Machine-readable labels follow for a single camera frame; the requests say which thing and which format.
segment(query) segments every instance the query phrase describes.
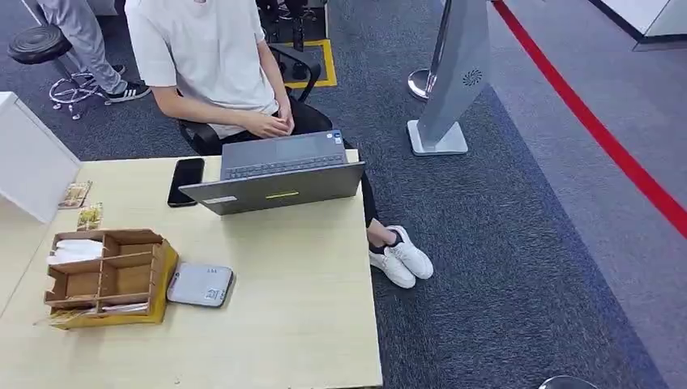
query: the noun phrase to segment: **smartphone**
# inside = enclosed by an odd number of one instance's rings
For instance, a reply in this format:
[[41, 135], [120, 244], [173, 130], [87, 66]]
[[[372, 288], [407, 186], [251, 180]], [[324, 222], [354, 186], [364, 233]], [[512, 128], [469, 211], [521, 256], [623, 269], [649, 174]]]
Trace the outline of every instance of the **smartphone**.
[[167, 205], [170, 207], [189, 207], [197, 204], [191, 197], [183, 194], [179, 190], [179, 186], [202, 182], [203, 168], [205, 168], [205, 160], [203, 158], [177, 161], [177, 167], [174, 168], [174, 176], [172, 177], [172, 185], [169, 187]]

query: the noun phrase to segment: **hand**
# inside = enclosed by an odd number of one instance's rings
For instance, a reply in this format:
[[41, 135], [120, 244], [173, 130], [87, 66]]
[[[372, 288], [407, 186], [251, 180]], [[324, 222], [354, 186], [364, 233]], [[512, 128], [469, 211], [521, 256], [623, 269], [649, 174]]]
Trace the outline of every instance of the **hand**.
[[276, 138], [291, 134], [286, 120], [275, 118], [260, 112], [244, 111], [241, 113], [239, 126], [247, 129], [251, 134], [260, 138]]
[[279, 118], [284, 119], [286, 125], [288, 126], [288, 134], [293, 132], [293, 127], [296, 124], [293, 122], [293, 114], [291, 113], [291, 102], [286, 100], [285, 103], [279, 103]]

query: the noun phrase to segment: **cardboard box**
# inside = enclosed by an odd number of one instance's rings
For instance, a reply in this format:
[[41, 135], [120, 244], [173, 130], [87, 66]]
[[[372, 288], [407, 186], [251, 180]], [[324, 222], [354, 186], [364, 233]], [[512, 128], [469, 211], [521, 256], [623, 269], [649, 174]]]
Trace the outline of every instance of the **cardboard box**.
[[[54, 278], [45, 292], [50, 325], [61, 329], [131, 323], [162, 323], [166, 291], [178, 254], [149, 229], [92, 230], [59, 233], [64, 239], [103, 242], [102, 257], [48, 266]], [[115, 306], [147, 304], [142, 310], [112, 311]]]

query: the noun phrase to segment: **gray laptop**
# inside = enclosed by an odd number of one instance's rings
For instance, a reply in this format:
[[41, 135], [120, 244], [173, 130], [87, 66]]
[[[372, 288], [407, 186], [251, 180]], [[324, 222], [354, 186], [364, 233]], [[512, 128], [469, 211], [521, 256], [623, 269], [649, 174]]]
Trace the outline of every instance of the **gray laptop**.
[[221, 181], [179, 190], [218, 215], [352, 197], [365, 162], [349, 164], [337, 130], [226, 144]]

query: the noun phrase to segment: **sneaker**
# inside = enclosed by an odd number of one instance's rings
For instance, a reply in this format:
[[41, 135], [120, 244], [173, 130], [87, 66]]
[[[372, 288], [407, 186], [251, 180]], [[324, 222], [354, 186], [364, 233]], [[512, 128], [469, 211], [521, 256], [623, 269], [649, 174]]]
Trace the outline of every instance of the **sneaker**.
[[106, 95], [113, 103], [121, 103], [123, 101], [140, 99], [150, 92], [151, 89], [147, 85], [129, 82], [124, 92], [116, 94], [106, 93]]
[[401, 288], [410, 289], [415, 286], [415, 276], [390, 252], [390, 247], [384, 248], [384, 254], [370, 251], [369, 264], [383, 271], [391, 282]]
[[400, 225], [390, 225], [387, 227], [391, 231], [397, 232], [402, 242], [397, 243], [395, 246], [389, 246], [389, 251], [400, 260], [400, 262], [408, 268], [415, 277], [422, 280], [427, 280], [434, 273], [434, 266], [429, 258], [422, 250], [415, 247], [410, 241], [408, 232], [405, 228]]

